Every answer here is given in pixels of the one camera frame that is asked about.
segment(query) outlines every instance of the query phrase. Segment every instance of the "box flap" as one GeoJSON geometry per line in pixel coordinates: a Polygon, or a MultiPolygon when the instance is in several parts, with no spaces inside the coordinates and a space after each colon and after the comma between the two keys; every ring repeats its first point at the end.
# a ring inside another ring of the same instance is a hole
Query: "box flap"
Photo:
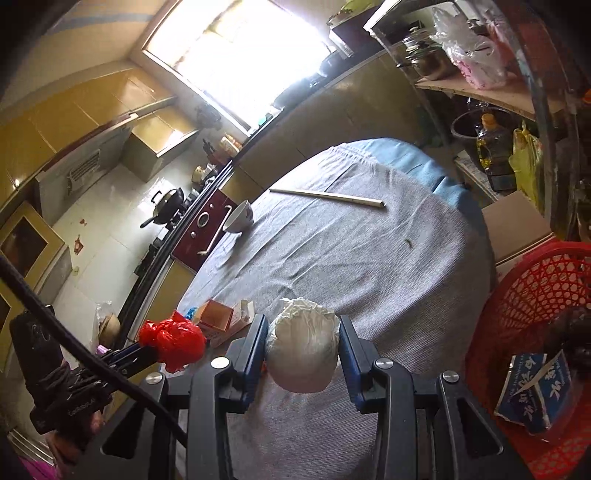
{"type": "Polygon", "coordinates": [[[496,263],[551,236],[550,224],[517,191],[482,209],[496,263]]]}

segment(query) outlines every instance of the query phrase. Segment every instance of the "black frying pan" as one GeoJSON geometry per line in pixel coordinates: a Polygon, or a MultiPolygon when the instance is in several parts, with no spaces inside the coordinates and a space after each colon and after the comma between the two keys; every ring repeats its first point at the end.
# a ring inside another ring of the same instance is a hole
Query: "black frying pan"
{"type": "Polygon", "coordinates": [[[154,196],[150,200],[150,202],[152,202],[155,205],[153,216],[151,218],[148,218],[144,223],[142,223],[139,226],[140,228],[144,228],[152,222],[154,222],[156,225],[165,225],[170,220],[172,220],[174,214],[178,212],[178,209],[184,202],[183,189],[170,190],[166,195],[164,195],[160,199],[158,204],[156,204],[154,199],[159,194],[162,194],[160,190],[154,193],[154,196]]]}

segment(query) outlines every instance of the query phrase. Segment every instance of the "black bucket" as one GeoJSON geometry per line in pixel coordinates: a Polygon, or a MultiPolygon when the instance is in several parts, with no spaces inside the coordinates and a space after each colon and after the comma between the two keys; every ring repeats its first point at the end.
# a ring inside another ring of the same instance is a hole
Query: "black bucket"
{"type": "Polygon", "coordinates": [[[486,109],[477,108],[469,112],[461,114],[452,122],[452,135],[458,139],[466,153],[472,159],[474,165],[480,170],[484,171],[478,159],[478,150],[476,149],[476,129],[474,124],[479,121],[481,116],[485,113],[492,113],[498,124],[508,128],[511,132],[518,127],[518,122],[515,115],[502,108],[489,107],[486,109]]]}

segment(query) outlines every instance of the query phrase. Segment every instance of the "blue stripe on wall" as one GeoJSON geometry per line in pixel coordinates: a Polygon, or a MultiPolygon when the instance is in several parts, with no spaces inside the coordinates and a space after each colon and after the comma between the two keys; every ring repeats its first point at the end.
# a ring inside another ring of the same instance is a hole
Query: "blue stripe on wall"
{"type": "Polygon", "coordinates": [[[56,24],[47,35],[72,30],[74,28],[88,27],[89,25],[100,25],[116,22],[141,22],[147,23],[152,20],[153,14],[120,13],[113,15],[98,15],[96,17],[77,17],[62,20],[56,24]]]}

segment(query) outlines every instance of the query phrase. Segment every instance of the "cooking oil bottle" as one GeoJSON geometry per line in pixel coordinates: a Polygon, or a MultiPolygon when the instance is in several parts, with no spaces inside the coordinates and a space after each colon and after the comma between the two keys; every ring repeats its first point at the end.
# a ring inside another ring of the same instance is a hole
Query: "cooking oil bottle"
{"type": "Polygon", "coordinates": [[[482,115],[483,130],[476,137],[480,164],[495,192],[515,190],[515,173],[509,165],[513,153],[513,135],[499,125],[492,113],[482,115]]]}

